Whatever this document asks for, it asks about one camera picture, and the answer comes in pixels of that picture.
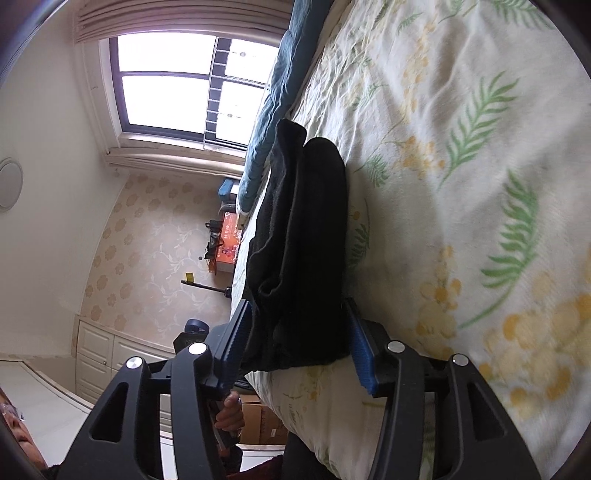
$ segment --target metal screw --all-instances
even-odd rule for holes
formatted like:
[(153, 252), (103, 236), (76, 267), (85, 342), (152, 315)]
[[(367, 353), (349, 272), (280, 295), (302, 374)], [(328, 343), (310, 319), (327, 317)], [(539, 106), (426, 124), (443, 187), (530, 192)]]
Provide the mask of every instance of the metal screw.
[(388, 350), (390, 350), (392, 353), (402, 353), (404, 352), (404, 348), (404, 344), (397, 340), (394, 340), (388, 344)]
[(189, 345), (189, 353), (191, 355), (201, 355), (207, 351), (207, 345), (203, 342), (195, 342)]
[(453, 362), (460, 367), (465, 367), (470, 361), (466, 355), (462, 355), (461, 353), (457, 353), (453, 356)]
[(133, 356), (129, 360), (127, 360), (125, 366), (133, 370), (134, 368), (141, 367), (143, 363), (144, 361), (140, 357)]

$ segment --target window sill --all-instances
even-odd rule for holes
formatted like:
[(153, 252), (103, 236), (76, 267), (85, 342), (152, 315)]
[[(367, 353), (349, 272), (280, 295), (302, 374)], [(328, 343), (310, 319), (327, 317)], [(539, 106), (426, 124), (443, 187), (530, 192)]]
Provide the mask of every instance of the window sill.
[(244, 163), (244, 158), (246, 157), (246, 152), (241, 150), (234, 150), (231, 148), (226, 147), (218, 147), (217, 145), (203, 145), (201, 142), (194, 142), (191, 140), (183, 140), (182, 138), (170, 138), (170, 137), (159, 137), (158, 135), (141, 135), (141, 134), (130, 134), (130, 133), (122, 133), (119, 136), (119, 142), (122, 146), (139, 146), (139, 145), (132, 145), (132, 142), (141, 142), (142, 145), (147, 144), (157, 144), (158, 146), (161, 145), (171, 145), (173, 147), (180, 147), (184, 150), (197, 150), (197, 151), (213, 151), (218, 152), (224, 155), (231, 155), (236, 158), (241, 158), (242, 163)]
[(216, 151), (186, 152), (166, 148), (111, 148), (103, 156), (115, 168), (208, 174), (239, 179), (244, 172), (240, 157)]

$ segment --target person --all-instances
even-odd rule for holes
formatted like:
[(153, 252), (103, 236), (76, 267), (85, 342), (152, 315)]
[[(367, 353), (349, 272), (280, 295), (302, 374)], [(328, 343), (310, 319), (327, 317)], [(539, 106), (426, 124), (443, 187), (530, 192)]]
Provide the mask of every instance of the person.
[(12, 405), (12, 402), (8, 399), (2, 388), (0, 388), (0, 413), (2, 413), (8, 428), (33, 465), (39, 470), (47, 469), (43, 455), (39, 451), (39, 448), (37, 448), (37, 445), (35, 445), (35, 442), (33, 442), (33, 437), (24, 424), (24, 416), (19, 409)]
[[(24, 423), (24, 416), (17, 409), (8, 396), (0, 388), (0, 413), (8, 428), (29, 460), (48, 480), (56, 478), (59, 465), (50, 468), (35, 445), (31, 433)], [(224, 408), (216, 416), (215, 427), (227, 432), (240, 431), (245, 425), (242, 403), (237, 392), (232, 391), (224, 401)], [(220, 457), (224, 465), (228, 480), (337, 480), (317, 459), (314, 453), (290, 432), (283, 455), (273, 457), (250, 470), (240, 472), (242, 451), (234, 446), (227, 451), (221, 451)]]
[[(55, 477), (59, 466), (48, 468), (43, 455), (37, 445), (35, 445), (33, 437), (24, 423), (24, 415), (12, 404), (2, 388), (0, 388), (0, 413), (2, 413), (12, 435), (33, 465), (47, 478)], [(239, 432), (244, 427), (244, 414), (238, 392), (232, 391), (224, 401), (224, 408), (216, 416), (215, 427), (226, 432)], [(231, 475), (240, 471), (242, 451), (239, 447), (234, 446), (230, 449), (220, 451), (220, 457), (226, 474)]]

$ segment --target window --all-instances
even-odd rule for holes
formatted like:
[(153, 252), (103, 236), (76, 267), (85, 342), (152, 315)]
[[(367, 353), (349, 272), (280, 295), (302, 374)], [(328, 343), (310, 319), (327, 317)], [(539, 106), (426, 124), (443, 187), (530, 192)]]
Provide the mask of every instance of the window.
[(111, 38), (122, 130), (245, 150), (277, 50), (195, 33)]

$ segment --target black pants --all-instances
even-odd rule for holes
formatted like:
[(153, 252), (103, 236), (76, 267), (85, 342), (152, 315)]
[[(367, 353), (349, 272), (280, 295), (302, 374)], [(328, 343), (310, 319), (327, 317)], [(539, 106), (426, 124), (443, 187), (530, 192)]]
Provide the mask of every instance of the black pants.
[(283, 453), (281, 480), (338, 480), (297, 435), (290, 433)]

